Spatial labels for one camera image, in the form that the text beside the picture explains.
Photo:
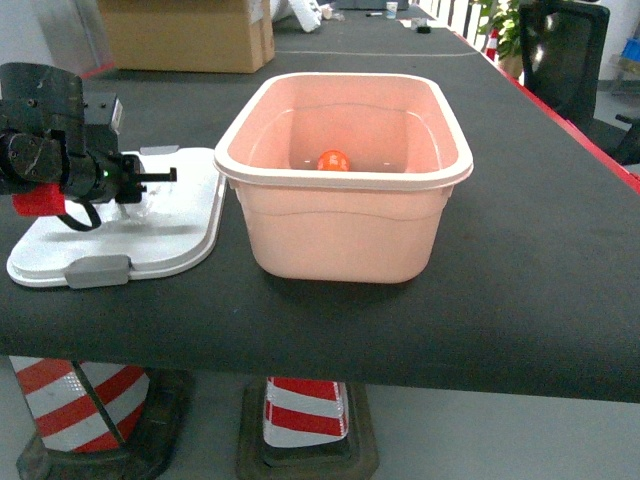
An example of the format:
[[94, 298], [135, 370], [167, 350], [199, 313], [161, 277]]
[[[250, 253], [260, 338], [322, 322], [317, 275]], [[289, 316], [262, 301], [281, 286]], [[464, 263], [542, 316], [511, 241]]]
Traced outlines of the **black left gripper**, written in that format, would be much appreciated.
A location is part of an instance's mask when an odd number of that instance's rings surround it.
[[[83, 93], [82, 79], [33, 63], [1, 66], [1, 193], [54, 184], [69, 200], [135, 204], [146, 188], [141, 163], [119, 151], [123, 107], [113, 93]], [[177, 169], [143, 173], [176, 182]]]

